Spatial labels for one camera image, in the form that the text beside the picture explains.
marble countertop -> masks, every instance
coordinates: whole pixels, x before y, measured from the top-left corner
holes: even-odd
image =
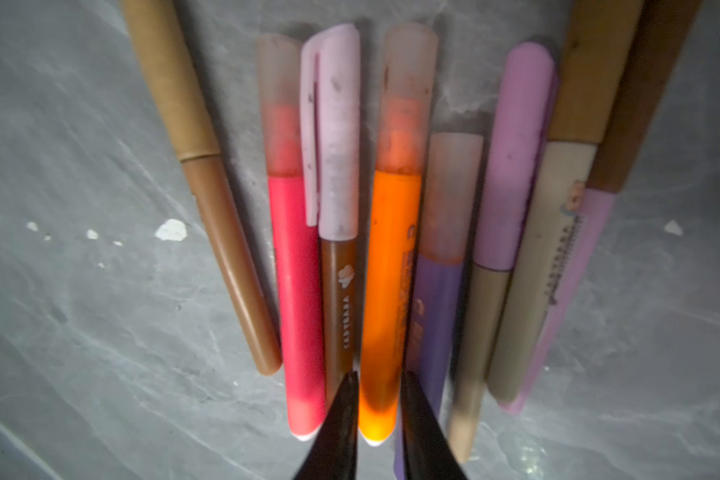
[[[361,30],[365,226],[386,30],[441,36],[432,130],[488,133],[507,53],[559,48],[571,4],[178,3],[272,307],[257,33]],[[155,237],[169,219],[182,241]],[[524,414],[489,400],[470,478],[720,480],[720,0]],[[0,1],[0,479],[290,478],[307,449],[282,371],[252,364],[116,1]],[[392,478],[391,442],[358,455],[358,478]]]

marker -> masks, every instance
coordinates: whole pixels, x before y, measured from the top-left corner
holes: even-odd
[[[355,345],[355,251],[360,184],[360,33],[340,24],[302,48],[302,156],[306,224],[317,226],[322,264],[326,405]]]
[[[480,421],[485,372],[518,252],[554,70],[546,48],[519,44],[507,57],[499,87],[448,424],[448,444],[462,463],[469,460]]]
[[[256,368],[280,368],[280,346],[202,100],[176,10],[165,0],[122,0],[131,43],[146,86],[200,209],[200,218],[230,292]]]
[[[448,372],[482,150],[480,135],[433,134],[429,141],[405,370],[418,376],[435,418]],[[394,474],[405,480],[401,428],[399,418]]]
[[[317,227],[308,226],[298,83],[302,44],[279,34],[256,40],[256,75],[280,302],[288,424],[309,440],[326,416]]]
[[[554,302],[584,182],[605,134],[642,8],[643,0],[574,4],[549,141],[488,371],[488,389],[498,402],[518,396],[547,306]]]
[[[365,283],[358,426],[369,445],[394,429],[438,36],[414,23],[384,39],[382,102]]]
[[[700,0],[646,0],[637,25],[629,57],[624,67],[619,91],[610,114],[603,142],[597,149],[590,177],[586,181],[581,208],[574,221],[571,248],[567,254],[556,304],[550,305],[544,329],[536,344],[534,356],[518,398],[499,406],[519,414],[530,396],[557,330],[566,317],[586,264],[595,250],[606,225],[616,195],[637,158],[653,114],[672,73],[682,44],[701,5]]]

orange highlighter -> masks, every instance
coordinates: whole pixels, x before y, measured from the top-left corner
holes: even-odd
[[[438,36],[415,23],[384,38],[384,74],[365,281],[358,427],[379,446],[398,410]]]

white paint fleck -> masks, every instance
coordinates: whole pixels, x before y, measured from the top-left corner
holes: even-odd
[[[670,220],[664,225],[664,231],[668,234],[682,236],[682,227],[674,220]]]
[[[181,242],[186,238],[186,225],[181,220],[169,218],[157,229],[155,236],[161,240]]]

light pink cap with clip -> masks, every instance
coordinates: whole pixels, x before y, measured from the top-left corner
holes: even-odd
[[[320,238],[358,235],[360,33],[340,24],[302,48],[300,90],[306,222]]]

